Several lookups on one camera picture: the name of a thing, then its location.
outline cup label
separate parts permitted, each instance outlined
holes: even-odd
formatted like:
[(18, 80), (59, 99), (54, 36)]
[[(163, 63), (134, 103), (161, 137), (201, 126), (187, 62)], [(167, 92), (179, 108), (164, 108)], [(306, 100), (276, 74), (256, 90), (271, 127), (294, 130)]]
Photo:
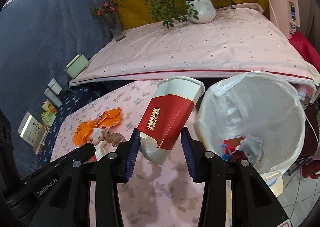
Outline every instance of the cup label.
[(153, 109), (153, 112), (151, 114), (151, 117), (149, 119), (149, 123), (148, 123), (148, 126), (147, 126), (148, 129), (150, 129), (152, 131), (155, 129), (155, 126), (156, 126), (156, 123), (157, 123), (157, 119), (158, 119), (158, 116), (159, 116), (159, 112), (160, 112), (160, 108), (154, 108)]

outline trash bin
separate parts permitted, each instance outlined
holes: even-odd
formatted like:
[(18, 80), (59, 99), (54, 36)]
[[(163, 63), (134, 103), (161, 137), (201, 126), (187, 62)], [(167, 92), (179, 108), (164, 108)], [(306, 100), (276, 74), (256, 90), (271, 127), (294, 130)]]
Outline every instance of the trash bin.
[(255, 167), (271, 186), (302, 150), (305, 114), (287, 81), (268, 72), (247, 72), (207, 90), (196, 131), (207, 150), (220, 156), (226, 139), (248, 134), (262, 138), (263, 156)]

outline pink bed sheet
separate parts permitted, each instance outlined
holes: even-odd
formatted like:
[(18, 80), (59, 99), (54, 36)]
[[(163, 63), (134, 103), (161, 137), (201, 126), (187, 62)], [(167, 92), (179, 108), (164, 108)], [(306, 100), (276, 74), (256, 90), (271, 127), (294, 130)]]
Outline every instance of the pink bed sheet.
[[(130, 83), (88, 104), (69, 115), (61, 125), (51, 161), (76, 148), (73, 135), (82, 121), (92, 120), (107, 109), (121, 107), (123, 118), (114, 132), (129, 139), (137, 127), (158, 81), (146, 80)], [(196, 138), (194, 121), (196, 110), (186, 126)], [(109, 151), (114, 151), (110, 144)], [(146, 160), (138, 153), (133, 176), (127, 184), (118, 184), (120, 207), (124, 226), (196, 227), (201, 210), (204, 184), (195, 184), (189, 176), (180, 138), (164, 165)], [(231, 186), (227, 184), (226, 226), (231, 226)], [(95, 227), (95, 182), (91, 185), (90, 226)]]
[(70, 84), (172, 75), (226, 78), (264, 70), (314, 88), (303, 58), (260, 8), (236, 7), (243, 8), (219, 10), (207, 24), (177, 23), (167, 29), (153, 23), (128, 30), (123, 40), (111, 41), (91, 58)]

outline metal screw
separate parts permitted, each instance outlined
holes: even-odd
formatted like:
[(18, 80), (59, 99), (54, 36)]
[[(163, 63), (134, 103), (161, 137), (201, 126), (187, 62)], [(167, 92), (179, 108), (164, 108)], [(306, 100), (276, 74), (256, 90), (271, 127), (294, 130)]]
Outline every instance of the metal screw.
[(111, 152), (108, 154), (108, 158), (110, 158), (110, 159), (115, 159), (115, 158), (117, 158), (117, 156), (118, 156), (118, 154), (116, 152)]
[(241, 160), (240, 162), (243, 166), (248, 166), (250, 165), (249, 161), (248, 160)]
[(79, 161), (79, 160), (74, 161), (74, 162), (72, 163), (72, 166), (73, 166), (73, 167), (79, 167), (79, 166), (81, 166), (81, 161)]
[(204, 153), (204, 156), (206, 158), (213, 158), (214, 157), (214, 153), (212, 153), (211, 151), (207, 151)]

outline small canister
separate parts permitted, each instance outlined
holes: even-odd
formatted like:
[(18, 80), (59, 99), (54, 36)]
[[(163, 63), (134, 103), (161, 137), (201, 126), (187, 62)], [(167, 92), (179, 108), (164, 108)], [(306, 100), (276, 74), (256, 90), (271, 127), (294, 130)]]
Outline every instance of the small canister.
[(67, 98), (66, 94), (63, 92), (60, 84), (55, 79), (52, 79), (48, 83), (48, 87), (54, 92), (54, 94), (56, 94), (58, 96), (59, 99), (65, 100)]
[(44, 91), (44, 94), (54, 103), (56, 107), (59, 108), (62, 105), (62, 101), (49, 88)]
[(42, 104), (42, 109), (44, 111), (49, 111), (52, 114), (57, 114), (57, 109), (53, 106), (53, 104), (50, 102), (49, 99), (47, 99), (43, 104)]

